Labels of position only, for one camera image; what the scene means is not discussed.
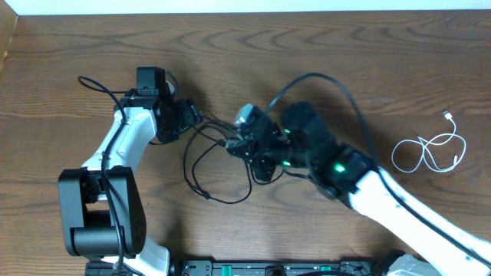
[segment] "coiled white cable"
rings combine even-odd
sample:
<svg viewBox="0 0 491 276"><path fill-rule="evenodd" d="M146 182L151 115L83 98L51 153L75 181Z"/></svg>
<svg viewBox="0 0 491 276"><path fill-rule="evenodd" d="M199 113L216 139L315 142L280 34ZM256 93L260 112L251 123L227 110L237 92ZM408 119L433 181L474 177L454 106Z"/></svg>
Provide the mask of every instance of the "coiled white cable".
<svg viewBox="0 0 491 276"><path fill-rule="evenodd" d="M443 111L443 115L445 116L445 118L447 120L449 120L452 124L453 124L453 132L452 133L442 133L442 134L439 134L439 135L436 135L435 137L431 138L430 140L425 140L423 137L420 137L418 136L418 141L416 140L409 140L409 139L406 139L406 140L402 140L400 141L399 143L397 143L397 145L394 147L394 149L392 150L392 156L391 156L391 159L392 159L392 164L394 164L394 166L399 169L401 172L404 172L404 173L413 173L414 171L417 170L417 168L420 166L421 162L424 161L425 164L427 164L427 167L429 169L431 169L432 171L436 172L436 173L445 173L445 172L449 172L451 171L452 169L454 169L459 163L460 161L462 161L462 158L463 158L463 155L464 153L466 152L466 140L464 138L462 138L460 135L456 134L457 132L457 125L455 124L455 122L453 121L452 119L452 114L450 114L448 111L444 110ZM440 137L443 137L443 136L449 136L448 139L446 139L445 141L441 142L441 143L435 143L434 140L440 138ZM446 144L448 141L450 141L452 138L454 137L457 137L459 139L462 140L463 142L463 149L462 149L462 154L460 155L460 157L457 158L457 155L454 155L453 156L453 165L448 167L448 168L444 168L444 169L441 169L438 165L437 165L437 162L435 162L435 159L433 158L433 155L431 154L431 151L430 149L428 149L428 146L429 145L433 145L433 146L442 146L444 144ZM396 165L395 161L394 161L394 153L396 152L396 149L403 143L416 143L418 145L421 145L421 158L420 158L420 161L417 163L417 165L414 167L414 169L412 170L404 170L404 169L401 169L398 165ZM427 161L427 158L426 158L426 154L425 154L425 151L426 153L428 153L428 155L430 156L431 158L431 161L433 162L433 166L431 166L428 161Z"/></svg>

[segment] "black cylindrical joint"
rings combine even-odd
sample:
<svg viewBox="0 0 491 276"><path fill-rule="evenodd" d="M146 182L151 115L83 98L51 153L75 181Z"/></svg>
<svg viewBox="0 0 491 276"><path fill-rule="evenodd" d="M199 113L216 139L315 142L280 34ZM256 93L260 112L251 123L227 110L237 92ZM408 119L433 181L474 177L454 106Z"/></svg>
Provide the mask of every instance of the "black cylindrical joint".
<svg viewBox="0 0 491 276"><path fill-rule="evenodd" d="M115 227L76 228L74 244L77 253L82 256L110 256L119 252Z"/></svg>

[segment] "green led light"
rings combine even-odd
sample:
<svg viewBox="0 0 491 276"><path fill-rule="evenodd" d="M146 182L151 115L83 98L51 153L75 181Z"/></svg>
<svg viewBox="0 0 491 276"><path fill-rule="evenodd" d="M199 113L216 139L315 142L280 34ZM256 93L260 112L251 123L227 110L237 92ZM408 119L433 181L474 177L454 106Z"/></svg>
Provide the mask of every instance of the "green led light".
<svg viewBox="0 0 491 276"><path fill-rule="evenodd" d="M334 169L338 173L342 173L342 172L344 172L346 170L345 167L343 165L341 165L341 164L336 164L336 166L334 166Z"/></svg>

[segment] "wooden table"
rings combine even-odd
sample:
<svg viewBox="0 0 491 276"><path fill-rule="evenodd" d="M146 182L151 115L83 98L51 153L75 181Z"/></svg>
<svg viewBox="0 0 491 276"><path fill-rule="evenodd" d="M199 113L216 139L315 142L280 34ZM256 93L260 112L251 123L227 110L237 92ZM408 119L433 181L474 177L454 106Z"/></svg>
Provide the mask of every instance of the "wooden table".
<svg viewBox="0 0 491 276"><path fill-rule="evenodd" d="M21 17L0 80L0 274L82 274L83 258L64 249L57 179L78 168L113 121L112 100L87 90L78 75L112 90L136 83L137 66L172 71L181 97L232 120L252 102L266 107L293 78L319 71L349 87L377 141L382 166L417 198L458 226L491 240L491 13L489 11L330 12L234 15ZM281 101L310 100L340 140L365 150L344 95L322 80L299 85ZM390 152L415 133L451 131L467 140L452 172L397 172ZM148 235L178 256L217 260L381 258L391 248L414 253L388 230L307 181L284 177L254 186L238 205L207 202L183 181L190 133L149 146L136 174ZM195 159L209 145L200 139ZM442 166L458 141L436 149ZM408 146L397 159L420 157ZM247 190L243 164L218 149L198 167L215 196Z"/></svg>

